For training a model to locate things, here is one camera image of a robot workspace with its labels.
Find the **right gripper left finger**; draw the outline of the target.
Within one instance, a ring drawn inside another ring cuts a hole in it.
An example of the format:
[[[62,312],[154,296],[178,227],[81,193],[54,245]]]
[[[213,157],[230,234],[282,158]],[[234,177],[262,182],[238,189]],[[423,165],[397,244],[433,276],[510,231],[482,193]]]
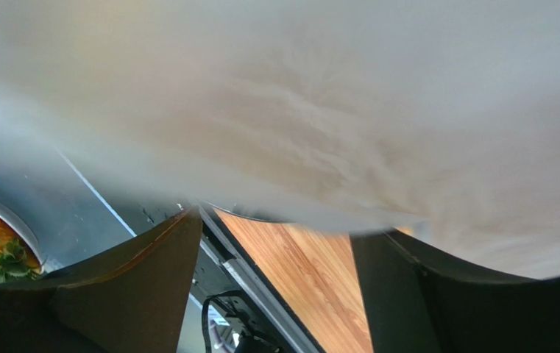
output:
[[[175,352],[202,219],[183,211],[38,280],[0,285],[0,352]]]

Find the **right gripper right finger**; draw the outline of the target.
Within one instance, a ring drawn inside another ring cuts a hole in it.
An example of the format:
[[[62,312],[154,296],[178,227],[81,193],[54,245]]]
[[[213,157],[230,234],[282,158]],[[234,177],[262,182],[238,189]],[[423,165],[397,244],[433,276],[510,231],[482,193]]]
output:
[[[397,230],[350,243],[376,352],[560,352],[560,277],[494,271]]]

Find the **white plastic bag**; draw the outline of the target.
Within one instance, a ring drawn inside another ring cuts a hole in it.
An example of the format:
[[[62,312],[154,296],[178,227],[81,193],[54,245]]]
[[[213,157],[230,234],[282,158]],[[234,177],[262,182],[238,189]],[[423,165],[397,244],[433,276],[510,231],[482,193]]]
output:
[[[0,168],[560,276],[560,1],[0,1]]]

